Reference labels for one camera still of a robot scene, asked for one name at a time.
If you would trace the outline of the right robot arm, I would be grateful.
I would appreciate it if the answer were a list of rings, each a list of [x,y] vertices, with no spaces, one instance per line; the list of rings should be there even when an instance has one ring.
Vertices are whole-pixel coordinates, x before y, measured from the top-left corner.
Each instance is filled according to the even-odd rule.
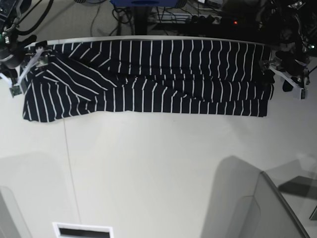
[[[2,0],[0,2],[0,71],[1,73],[19,66],[25,57],[24,48],[37,39],[32,33],[48,15],[54,1],[50,0],[38,21],[28,30],[19,30],[20,23],[35,7],[30,0]]]

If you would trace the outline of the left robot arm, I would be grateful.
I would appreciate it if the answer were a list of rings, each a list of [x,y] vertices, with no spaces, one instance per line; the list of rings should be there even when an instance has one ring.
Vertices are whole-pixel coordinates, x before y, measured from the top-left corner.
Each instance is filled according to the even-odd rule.
[[[271,45],[284,46],[273,60],[262,63],[284,78],[283,91],[305,92],[308,69],[317,55],[317,2],[315,0],[268,0],[260,10],[261,32]]]

